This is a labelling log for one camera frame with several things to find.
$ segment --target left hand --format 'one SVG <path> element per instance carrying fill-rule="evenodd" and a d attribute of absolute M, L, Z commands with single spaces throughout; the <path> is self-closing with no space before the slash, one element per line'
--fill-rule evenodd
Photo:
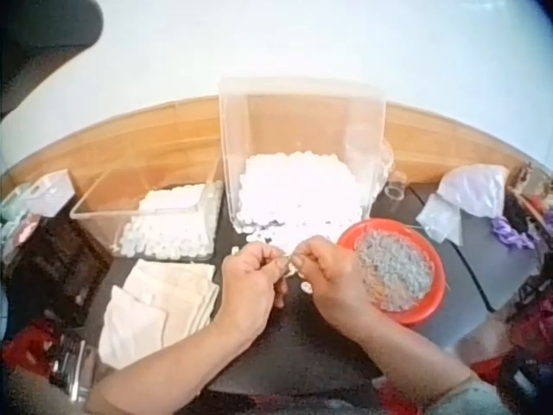
<path fill-rule="evenodd" d="M 223 300 L 215 320 L 253 342 L 265 329 L 273 305 L 284 306 L 288 258 L 260 242 L 223 261 Z"/>

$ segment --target clear plastic bin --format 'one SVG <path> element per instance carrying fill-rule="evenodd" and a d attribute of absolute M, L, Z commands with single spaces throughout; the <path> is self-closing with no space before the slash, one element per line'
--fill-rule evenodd
<path fill-rule="evenodd" d="M 219 84 L 221 147 L 232 224 L 239 178 L 256 154 L 336 154 L 356 177 L 363 216 L 371 210 L 384 136 L 385 97 L 371 86 L 307 79 L 229 78 Z"/>
<path fill-rule="evenodd" d="M 6 220 L 15 220 L 21 213 L 28 211 L 24 194 L 29 190 L 30 184 L 23 183 L 14 188 L 2 201 L 2 216 Z"/>
<path fill-rule="evenodd" d="M 203 160 L 194 166 L 186 163 L 158 163 L 130 166 L 104 173 L 83 195 L 71 210 L 72 219 L 94 236 L 114 256 L 125 256 L 120 252 L 119 241 L 124 226 L 136 217 L 159 217 L 166 215 L 179 226 L 179 216 L 197 214 L 205 228 L 205 235 L 199 244 L 208 244 L 208 258 L 213 253 L 213 235 L 210 232 L 210 218 L 206 217 L 206 206 L 211 202 L 209 187 L 201 192 L 194 205 L 179 208 L 158 208 L 150 211 L 138 210 L 140 201 L 150 190 L 171 189 L 188 184 L 211 184 L 223 181 L 220 157 L 214 161 Z M 148 258 L 138 254 L 137 257 Z"/>
<path fill-rule="evenodd" d="M 22 198 L 30 213 L 53 218 L 74 195 L 69 171 L 65 169 L 42 176 Z"/>

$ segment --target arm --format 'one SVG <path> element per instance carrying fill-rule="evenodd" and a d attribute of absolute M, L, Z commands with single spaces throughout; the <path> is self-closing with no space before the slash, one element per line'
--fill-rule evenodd
<path fill-rule="evenodd" d="M 475 376 L 454 356 L 371 307 L 359 345 L 391 384 L 418 405 L 429 405 Z"/>
<path fill-rule="evenodd" d="M 291 261 L 313 286 L 322 316 L 357 342 L 413 403 L 428 405 L 473 376 L 462 362 L 370 305 L 353 252 L 313 237 Z"/>
<path fill-rule="evenodd" d="M 283 306 L 288 259 L 282 255 L 274 247 L 249 244 L 227 257 L 223 298 L 213 322 L 100 381 L 91 391 L 88 411 L 173 413 L 190 402 L 263 332 L 273 305 Z"/>
<path fill-rule="evenodd" d="M 92 413 L 173 413 L 249 344 L 224 323 L 203 330 L 115 372 L 92 389 Z"/>

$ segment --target folded cloth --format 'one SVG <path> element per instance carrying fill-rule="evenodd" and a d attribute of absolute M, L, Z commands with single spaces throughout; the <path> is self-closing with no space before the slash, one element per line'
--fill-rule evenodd
<path fill-rule="evenodd" d="M 219 294 L 219 286 L 213 284 L 212 290 L 208 297 L 205 298 L 204 303 L 200 307 L 196 318 L 192 324 L 192 331 L 190 334 L 195 333 L 199 329 L 203 329 L 211 322 L 211 313 L 213 312 L 213 306 L 217 300 L 217 294 Z"/>
<path fill-rule="evenodd" d="M 211 282 L 213 266 L 138 261 L 124 283 L 134 298 L 166 310 L 162 345 L 170 346 L 204 327 L 219 286 Z"/>
<path fill-rule="evenodd" d="M 100 359 L 122 369 L 161 350 L 166 319 L 166 311 L 141 303 L 114 285 L 100 335 Z"/>

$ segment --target forearm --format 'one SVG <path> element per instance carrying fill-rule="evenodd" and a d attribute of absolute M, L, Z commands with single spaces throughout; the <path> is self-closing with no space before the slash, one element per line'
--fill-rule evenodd
<path fill-rule="evenodd" d="M 249 343 L 223 324 L 205 329 L 152 354 L 98 383 L 92 413 L 173 413 L 190 402 Z"/>
<path fill-rule="evenodd" d="M 412 402 L 427 405 L 473 375 L 454 356 L 380 311 L 370 310 L 366 317 L 360 346 Z"/>

